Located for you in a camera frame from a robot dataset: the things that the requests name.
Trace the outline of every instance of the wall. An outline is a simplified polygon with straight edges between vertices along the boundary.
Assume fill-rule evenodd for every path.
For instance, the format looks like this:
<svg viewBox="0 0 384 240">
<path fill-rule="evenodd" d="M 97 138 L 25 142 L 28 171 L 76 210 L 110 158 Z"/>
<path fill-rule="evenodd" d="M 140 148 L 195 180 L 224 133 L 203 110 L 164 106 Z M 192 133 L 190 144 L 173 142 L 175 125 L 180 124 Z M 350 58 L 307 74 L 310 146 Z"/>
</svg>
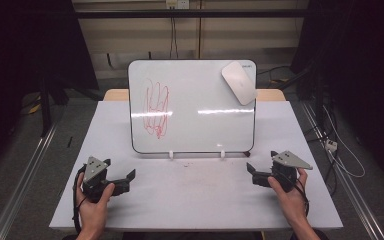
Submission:
<svg viewBox="0 0 384 240">
<path fill-rule="evenodd" d="M 296 9 L 306 8 L 307 4 L 307 0 L 190 0 L 191 9 Z M 73 5 L 76 11 L 166 8 L 161 0 L 73 0 Z M 288 65 L 298 45 L 302 20 L 175 19 L 179 58 L 244 56 L 256 61 L 259 69 Z M 172 48 L 172 57 L 175 56 L 170 19 L 80 19 L 79 22 L 98 78 L 125 73 L 130 58 L 147 58 L 148 52 L 153 58 L 169 58 Z M 107 53 L 111 54 L 113 68 L 107 65 Z"/>
</svg>

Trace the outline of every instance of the white table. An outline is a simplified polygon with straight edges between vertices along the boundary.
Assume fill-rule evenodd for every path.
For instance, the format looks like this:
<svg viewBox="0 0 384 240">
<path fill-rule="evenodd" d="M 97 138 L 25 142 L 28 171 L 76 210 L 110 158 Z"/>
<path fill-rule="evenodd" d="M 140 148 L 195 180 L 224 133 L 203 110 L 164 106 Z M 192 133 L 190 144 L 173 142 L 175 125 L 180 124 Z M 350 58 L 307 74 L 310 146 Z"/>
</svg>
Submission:
<svg viewBox="0 0 384 240">
<path fill-rule="evenodd" d="M 290 150 L 314 167 L 308 170 L 309 221 L 315 228 L 341 228 L 289 102 L 258 102 L 251 156 L 231 154 L 139 155 L 132 149 L 128 102 L 98 104 L 78 159 L 50 227 L 72 230 L 72 185 L 89 156 L 110 158 L 107 179 L 136 169 L 129 193 L 113 197 L 106 227 L 118 231 L 255 231 L 289 228 L 270 188 L 252 184 L 246 170 L 270 171 L 270 151 Z"/>
</svg>

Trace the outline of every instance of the black cable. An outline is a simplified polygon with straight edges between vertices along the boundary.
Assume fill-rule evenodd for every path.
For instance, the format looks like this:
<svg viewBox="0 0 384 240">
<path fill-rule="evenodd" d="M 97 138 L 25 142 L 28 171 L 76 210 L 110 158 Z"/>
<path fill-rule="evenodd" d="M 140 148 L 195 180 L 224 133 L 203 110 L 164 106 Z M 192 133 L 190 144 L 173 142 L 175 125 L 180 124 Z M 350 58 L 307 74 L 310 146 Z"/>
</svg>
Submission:
<svg viewBox="0 0 384 240">
<path fill-rule="evenodd" d="M 86 171 L 86 164 L 83 165 L 82 168 L 77 171 L 76 177 L 74 177 L 74 186 L 73 186 L 73 221 L 74 221 L 74 227 L 76 228 L 76 231 L 78 234 L 82 231 L 82 227 L 80 226 L 80 220 L 79 220 L 79 208 L 82 202 L 77 206 L 77 181 L 79 180 L 79 175 L 82 172 Z"/>
<path fill-rule="evenodd" d="M 110 54 L 107 53 L 107 62 L 108 62 L 108 66 L 110 66 L 110 68 L 114 69 L 112 63 L 111 63 L 111 58 L 110 58 Z"/>
<path fill-rule="evenodd" d="M 267 73 L 267 72 L 270 72 L 270 71 L 273 71 L 273 70 L 276 70 L 276 69 L 279 69 L 279 68 L 289 68 L 289 66 L 278 66 L 278 67 L 274 67 L 272 69 L 269 69 L 269 70 L 266 70 L 266 71 L 263 71 L 263 72 L 259 72 L 257 73 L 257 75 L 261 75 L 263 73 Z"/>
<path fill-rule="evenodd" d="M 269 89 L 271 86 L 271 71 L 272 70 L 269 71 L 269 85 L 267 85 L 267 89 Z"/>
<path fill-rule="evenodd" d="M 174 46 L 176 47 L 176 58 L 179 59 L 179 52 L 177 51 L 177 33 L 176 33 L 176 19 L 173 18 L 173 29 L 174 29 Z"/>
<path fill-rule="evenodd" d="M 170 43 L 170 59 L 171 59 L 171 52 L 173 51 L 173 35 L 174 35 L 173 18 L 170 18 L 170 21 L 171 21 L 171 43 Z"/>
<path fill-rule="evenodd" d="M 276 171 L 277 174 L 285 178 L 288 182 L 292 184 L 292 186 L 301 194 L 302 198 L 304 199 L 304 204 L 305 204 L 305 216 L 308 216 L 308 212 L 310 211 L 310 201 L 307 198 L 307 195 L 305 194 L 305 187 L 301 183 L 299 179 L 297 179 L 297 182 L 301 185 L 302 190 L 297 186 L 297 183 L 292 182 L 285 174 L 281 173 L 279 170 L 273 168 L 274 171 Z"/>
</svg>

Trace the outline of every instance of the black curtain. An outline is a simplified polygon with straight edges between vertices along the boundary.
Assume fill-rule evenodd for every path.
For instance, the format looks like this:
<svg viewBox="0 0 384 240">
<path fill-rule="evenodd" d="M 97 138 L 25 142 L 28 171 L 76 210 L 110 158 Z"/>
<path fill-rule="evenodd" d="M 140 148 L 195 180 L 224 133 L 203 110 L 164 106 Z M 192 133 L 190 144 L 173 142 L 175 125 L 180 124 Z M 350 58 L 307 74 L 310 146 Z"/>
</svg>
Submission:
<svg viewBox="0 0 384 240">
<path fill-rule="evenodd" d="M 77 19 L 34 11 L 74 12 L 70 0 L 0 0 L 0 151 L 23 96 L 39 91 L 41 78 L 55 96 L 72 85 L 98 88 Z"/>
</svg>

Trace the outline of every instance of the human hand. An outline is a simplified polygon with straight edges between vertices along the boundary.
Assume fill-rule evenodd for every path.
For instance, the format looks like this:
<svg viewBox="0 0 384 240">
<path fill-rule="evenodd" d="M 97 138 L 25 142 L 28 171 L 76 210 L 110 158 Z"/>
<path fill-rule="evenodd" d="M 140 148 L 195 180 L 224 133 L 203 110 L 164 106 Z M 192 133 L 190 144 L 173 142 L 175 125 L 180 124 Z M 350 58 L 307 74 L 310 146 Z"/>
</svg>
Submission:
<svg viewBox="0 0 384 240">
<path fill-rule="evenodd" d="M 77 206 L 79 207 L 80 219 L 82 221 L 82 231 L 77 239 L 98 239 L 104 232 L 107 219 L 107 203 L 114 191 L 115 185 L 110 183 L 102 193 L 98 203 L 92 203 L 83 194 L 81 186 L 84 173 L 80 173 L 77 180 Z"/>
<path fill-rule="evenodd" d="M 298 173 L 298 181 L 301 182 L 301 184 L 298 184 L 297 187 L 302 192 L 305 192 L 304 187 L 308 175 L 302 168 L 298 168 Z M 289 225 L 294 229 L 297 237 L 299 239 L 319 239 L 311 225 L 308 223 L 305 212 L 306 202 L 302 194 L 296 188 L 293 188 L 290 192 L 286 193 L 274 177 L 269 177 L 268 181 L 270 186 L 276 192 L 283 215 Z"/>
</svg>

